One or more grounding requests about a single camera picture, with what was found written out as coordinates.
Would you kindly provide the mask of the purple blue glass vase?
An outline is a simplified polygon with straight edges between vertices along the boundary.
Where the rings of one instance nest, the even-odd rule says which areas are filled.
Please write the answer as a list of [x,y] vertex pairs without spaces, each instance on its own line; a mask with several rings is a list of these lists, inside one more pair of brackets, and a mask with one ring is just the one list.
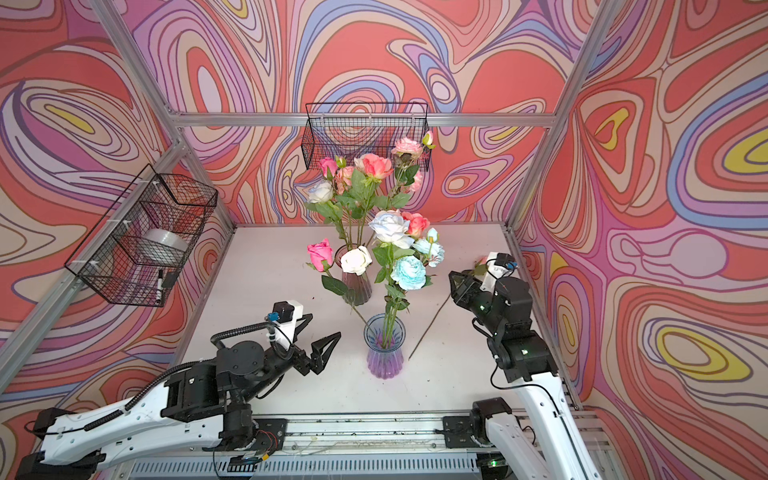
[[370,373],[382,380],[396,377],[404,366],[402,347],[406,329],[403,322],[399,318],[389,319],[384,313],[377,314],[366,322],[363,338],[368,347]]

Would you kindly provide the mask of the pale pink rose stem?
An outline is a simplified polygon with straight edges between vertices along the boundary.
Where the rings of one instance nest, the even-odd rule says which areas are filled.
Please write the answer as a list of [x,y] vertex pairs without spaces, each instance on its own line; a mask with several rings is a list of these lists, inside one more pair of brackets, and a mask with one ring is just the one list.
[[[488,260],[487,256],[481,256],[477,258],[473,264],[473,267],[471,270],[464,270],[464,273],[471,272],[473,277],[477,280],[483,280],[486,273],[487,273],[487,265],[486,262]],[[415,347],[411,351],[411,353],[408,355],[408,359],[411,360],[416,352],[418,351],[419,347],[425,340],[426,336],[429,334],[430,330],[433,328],[435,322],[439,318],[440,314],[442,313],[442,310],[445,308],[445,306],[451,301],[451,295],[448,294],[446,298],[443,300],[443,302],[440,304],[438,309],[436,310],[435,314],[433,315],[432,319],[430,320],[429,324],[427,325],[425,331],[421,334],[419,337]]]

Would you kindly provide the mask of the small pink bud rose stem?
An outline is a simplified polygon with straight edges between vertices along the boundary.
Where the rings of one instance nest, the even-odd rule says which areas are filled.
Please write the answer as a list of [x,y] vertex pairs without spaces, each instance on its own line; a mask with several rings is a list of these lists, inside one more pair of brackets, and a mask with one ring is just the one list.
[[388,210],[404,208],[417,193],[424,181],[422,162],[432,152],[434,137],[428,130],[419,140],[402,137],[395,142],[390,151],[394,173],[388,179],[386,188],[392,193],[392,206]]

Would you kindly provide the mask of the bright pink rose stem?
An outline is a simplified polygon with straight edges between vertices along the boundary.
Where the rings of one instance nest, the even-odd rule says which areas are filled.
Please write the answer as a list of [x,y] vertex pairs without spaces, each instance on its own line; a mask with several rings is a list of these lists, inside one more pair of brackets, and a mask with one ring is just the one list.
[[322,175],[327,180],[333,180],[339,169],[336,160],[332,157],[326,157],[319,161],[319,167]]

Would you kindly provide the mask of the cream pink rose stem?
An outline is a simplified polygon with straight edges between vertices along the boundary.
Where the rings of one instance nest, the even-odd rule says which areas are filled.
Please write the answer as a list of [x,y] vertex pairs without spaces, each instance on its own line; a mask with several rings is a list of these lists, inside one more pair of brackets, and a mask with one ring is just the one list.
[[381,243],[373,250],[378,263],[379,271],[375,277],[375,283],[380,284],[384,290],[383,320],[380,325],[378,342],[381,347],[390,348],[394,345],[394,329],[398,312],[401,293],[391,278],[395,265],[395,247],[392,243]]

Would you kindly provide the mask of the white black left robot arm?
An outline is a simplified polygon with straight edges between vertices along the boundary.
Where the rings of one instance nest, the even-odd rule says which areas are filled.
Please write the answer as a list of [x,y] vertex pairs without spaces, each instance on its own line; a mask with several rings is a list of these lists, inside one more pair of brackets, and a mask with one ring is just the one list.
[[87,412],[49,408],[30,433],[41,440],[19,464],[19,479],[88,479],[128,460],[182,448],[254,449],[266,457],[281,445],[258,426],[251,402],[268,396],[291,369],[320,374],[341,339],[333,333],[296,345],[297,334],[260,322],[210,339],[214,357],[176,365],[134,397]]

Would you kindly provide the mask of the red pink rose stem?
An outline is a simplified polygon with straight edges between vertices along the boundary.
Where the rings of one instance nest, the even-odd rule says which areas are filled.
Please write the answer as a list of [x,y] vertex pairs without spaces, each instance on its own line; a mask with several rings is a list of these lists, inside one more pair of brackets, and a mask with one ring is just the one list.
[[421,238],[431,227],[431,222],[420,213],[403,212],[402,217],[408,223],[407,234],[414,239]]

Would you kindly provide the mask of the magenta rose stem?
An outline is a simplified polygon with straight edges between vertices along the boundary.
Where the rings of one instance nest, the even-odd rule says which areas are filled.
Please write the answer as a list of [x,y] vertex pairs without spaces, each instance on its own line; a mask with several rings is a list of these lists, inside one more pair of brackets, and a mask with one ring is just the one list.
[[361,321],[365,321],[364,317],[357,309],[357,306],[351,305],[345,301],[344,294],[347,292],[347,287],[341,279],[336,278],[331,272],[332,267],[335,265],[335,256],[329,240],[324,239],[320,243],[309,244],[307,246],[307,252],[310,259],[308,265],[321,274],[323,287],[341,297],[344,302],[350,306],[355,315]]

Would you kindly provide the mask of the turquoise spray rose stem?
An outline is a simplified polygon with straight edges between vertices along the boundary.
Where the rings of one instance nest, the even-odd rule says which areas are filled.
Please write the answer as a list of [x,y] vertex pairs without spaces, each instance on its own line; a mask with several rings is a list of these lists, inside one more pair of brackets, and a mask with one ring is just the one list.
[[392,348],[397,343],[395,327],[398,313],[409,308],[407,293],[420,290],[432,282],[427,268],[440,265],[445,257],[445,249],[440,243],[438,231],[431,227],[419,239],[415,240],[409,253],[399,254],[394,246],[389,248],[392,259],[385,268],[386,292],[385,321],[381,334],[382,345]]

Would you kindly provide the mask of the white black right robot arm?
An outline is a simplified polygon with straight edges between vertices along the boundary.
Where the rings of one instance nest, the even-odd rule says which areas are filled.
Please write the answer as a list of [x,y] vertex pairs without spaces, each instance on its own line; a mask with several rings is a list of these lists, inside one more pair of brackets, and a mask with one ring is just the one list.
[[449,274],[451,299],[474,315],[508,384],[492,386],[517,394],[536,435],[531,443],[501,397],[476,401],[469,415],[470,437],[492,446],[517,479],[599,479],[601,473],[573,419],[562,380],[547,343],[532,327],[528,284],[499,276],[485,287],[470,271]]

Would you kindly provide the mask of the pale blue rose stem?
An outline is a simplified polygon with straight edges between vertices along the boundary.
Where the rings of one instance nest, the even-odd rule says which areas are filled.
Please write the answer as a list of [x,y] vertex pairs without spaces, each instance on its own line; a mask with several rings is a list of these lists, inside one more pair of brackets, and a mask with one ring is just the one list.
[[325,223],[333,224],[346,247],[352,246],[351,229],[345,224],[345,211],[335,201],[335,189],[331,181],[321,180],[308,191],[305,207],[319,214]]

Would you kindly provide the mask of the pink grey glass vase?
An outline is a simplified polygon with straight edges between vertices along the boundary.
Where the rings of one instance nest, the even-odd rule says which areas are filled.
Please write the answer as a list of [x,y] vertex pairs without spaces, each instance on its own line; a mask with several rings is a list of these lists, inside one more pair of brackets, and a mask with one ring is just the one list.
[[[340,247],[335,253],[335,264],[341,268],[340,259],[344,253],[351,250],[358,245],[353,244],[351,247],[345,245]],[[344,299],[347,303],[360,306],[368,302],[372,295],[372,287],[366,272],[363,276],[357,276],[354,274],[346,274],[342,271],[342,282],[347,287],[347,292],[344,294]]]

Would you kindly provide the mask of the light blue rose stem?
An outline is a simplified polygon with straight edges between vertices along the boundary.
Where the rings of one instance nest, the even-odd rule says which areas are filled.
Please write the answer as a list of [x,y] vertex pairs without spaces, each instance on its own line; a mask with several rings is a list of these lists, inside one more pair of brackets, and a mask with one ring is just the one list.
[[381,243],[392,244],[401,249],[409,249],[414,239],[408,234],[410,221],[399,210],[381,210],[368,223],[375,238]]

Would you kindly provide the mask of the pink spray rose stem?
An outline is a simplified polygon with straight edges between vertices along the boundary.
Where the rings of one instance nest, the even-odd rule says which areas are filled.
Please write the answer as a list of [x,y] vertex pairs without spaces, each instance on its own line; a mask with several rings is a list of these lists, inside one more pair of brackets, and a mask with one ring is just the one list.
[[342,223],[345,225],[346,234],[345,242],[348,247],[351,247],[354,243],[355,236],[352,233],[352,219],[349,199],[344,196],[352,187],[352,176],[354,167],[349,166],[344,157],[336,156],[334,161],[337,166],[337,171],[334,174],[334,185],[336,190],[337,204],[342,209]]

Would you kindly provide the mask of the coral pink rose stem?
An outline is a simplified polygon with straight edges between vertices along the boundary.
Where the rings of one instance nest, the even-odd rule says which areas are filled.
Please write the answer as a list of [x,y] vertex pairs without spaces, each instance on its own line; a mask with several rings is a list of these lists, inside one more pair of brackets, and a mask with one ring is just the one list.
[[349,197],[350,244],[363,244],[366,239],[363,232],[365,224],[376,212],[391,208],[392,193],[387,190],[386,183],[393,173],[392,160],[374,153],[364,154],[352,161],[346,193]]

